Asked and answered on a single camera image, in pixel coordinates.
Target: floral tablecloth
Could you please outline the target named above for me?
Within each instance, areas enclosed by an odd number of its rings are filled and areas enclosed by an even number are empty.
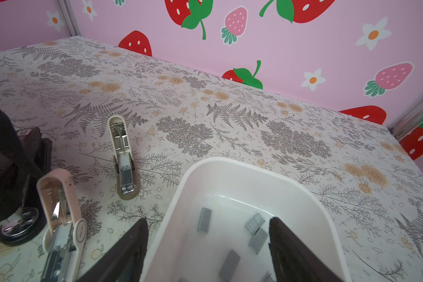
[[[52,167],[73,174],[88,223],[79,275],[141,217],[150,245],[183,173],[221,156],[314,193],[354,282],[423,281],[423,174],[381,125],[85,37],[0,52],[0,108],[17,129],[40,127]],[[141,186],[133,200],[116,194],[113,114],[129,124]],[[0,281],[40,279],[41,236],[0,244]]]

